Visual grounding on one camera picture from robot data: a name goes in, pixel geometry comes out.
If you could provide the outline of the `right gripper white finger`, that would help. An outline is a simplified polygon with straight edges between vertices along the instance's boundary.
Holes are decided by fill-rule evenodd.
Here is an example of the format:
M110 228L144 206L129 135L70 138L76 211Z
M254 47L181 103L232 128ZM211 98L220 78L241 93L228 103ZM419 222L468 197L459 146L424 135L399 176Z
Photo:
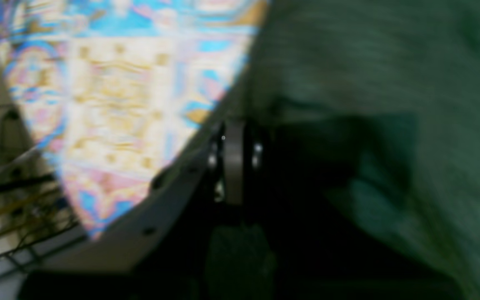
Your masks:
M222 186L222 201L244 201L245 122L223 123L168 187L132 210L132 216L112 227L101 239L74 249L44 266L44 271L70 273L129 273L152 252L183 214L202 183Z

